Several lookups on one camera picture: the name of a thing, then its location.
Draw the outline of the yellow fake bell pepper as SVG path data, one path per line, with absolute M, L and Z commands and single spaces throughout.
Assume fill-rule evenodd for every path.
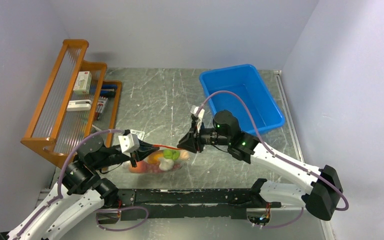
M 151 153 L 147 157 L 147 163 L 150 165 L 158 166 L 160 164 L 159 158 L 163 158 L 163 150 L 158 150 L 158 151 Z

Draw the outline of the clear zip top bag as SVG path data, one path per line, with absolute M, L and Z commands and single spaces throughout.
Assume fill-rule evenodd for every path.
M 137 167 L 133 167 L 130 162 L 121 166 L 132 174 L 159 174 L 180 169 L 190 158 L 191 154 L 186 150 L 163 147 L 137 162 Z

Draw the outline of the blue plastic bin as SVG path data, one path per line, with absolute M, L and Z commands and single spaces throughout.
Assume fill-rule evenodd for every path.
M 260 135 L 280 128 L 285 117 L 258 70 L 251 64 L 242 64 L 204 71 L 199 76 L 204 95 L 229 91 L 239 96 L 247 106 Z M 213 115 L 228 110 L 237 118 L 242 131 L 255 135 L 249 115 L 240 101 L 228 93 L 219 93 L 208 101 Z

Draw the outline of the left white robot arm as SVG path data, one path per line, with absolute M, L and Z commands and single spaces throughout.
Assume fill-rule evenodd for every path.
M 118 187 L 98 174 L 111 165 L 130 162 L 133 167 L 152 153 L 156 145 L 138 139 L 130 131 L 121 131 L 120 145 L 105 146 L 102 132 L 85 137 L 76 145 L 65 161 L 57 182 L 44 200 L 17 227 L 0 232 L 0 240 L 59 240 L 68 230 L 92 213 L 115 214 L 143 210 L 145 207 L 128 205 L 121 198 Z

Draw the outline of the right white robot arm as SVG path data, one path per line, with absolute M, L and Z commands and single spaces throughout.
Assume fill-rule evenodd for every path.
M 191 116 L 191 127 L 179 140 L 177 147 L 191 153 L 201 153 L 206 145 L 226 146 L 236 160 L 259 164 L 287 179 L 290 183 L 275 183 L 266 179 L 254 183 L 250 193 L 255 207 L 265 203 L 282 203 L 305 208 L 314 217 L 329 221 L 338 204 L 343 188 L 335 168 L 323 168 L 303 163 L 241 130 L 239 121 L 228 110 L 218 112 L 213 127 L 202 125 L 200 117 Z

